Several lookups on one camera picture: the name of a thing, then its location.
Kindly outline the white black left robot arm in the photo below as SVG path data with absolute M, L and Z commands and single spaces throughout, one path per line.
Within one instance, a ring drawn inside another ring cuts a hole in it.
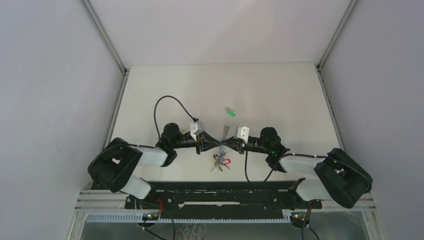
M 149 183 L 134 175 L 137 166 L 167 167 L 176 159 L 177 149 L 194 148 L 200 154 L 223 143 L 203 130 L 199 122 L 191 123 L 186 133 L 176 123 L 169 123 L 155 146 L 132 144 L 116 137 L 92 160 L 87 172 L 93 181 L 112 193 L 132 195 L 138 204 L 149 209 L 155 205 L 157 196 Z

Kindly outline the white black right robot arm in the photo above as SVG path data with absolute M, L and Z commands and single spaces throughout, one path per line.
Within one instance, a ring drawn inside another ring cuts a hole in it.
M 265 127 L 258 137 L 250 136 L 250 129 L 241 126 L 236 131 L 243 152 L 265 154 L 272 171 L 299 173 L 304 179 L 289 194 L 289 203 L 302 208 L 308 201 L 332 199 L 351 209 L 371 191 L 373 179 L 345 151 L 333 148 L 325 155 L 291 153 L 273 127 Z

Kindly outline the green tagged key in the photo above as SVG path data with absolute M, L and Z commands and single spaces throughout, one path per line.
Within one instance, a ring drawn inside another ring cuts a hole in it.
M 235 117 L 235 116 L 236 116 L 235 111 L 234 111 L 233 109 L 231 109 L 230 107 L 226 106 L 226 107 L 224 108 L 224 110 L 225 110 L 225 112 L 226 112 L 229 116 L 231 116 L 231 117 Z

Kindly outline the round key organizer with rings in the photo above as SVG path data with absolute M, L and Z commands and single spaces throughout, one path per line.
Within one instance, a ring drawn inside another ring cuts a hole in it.
M 230 126 L 229 125 L 224 125 L 223 126 L 222 140 L 226 140 L 228 138 L 229 129 L 230 129 Z

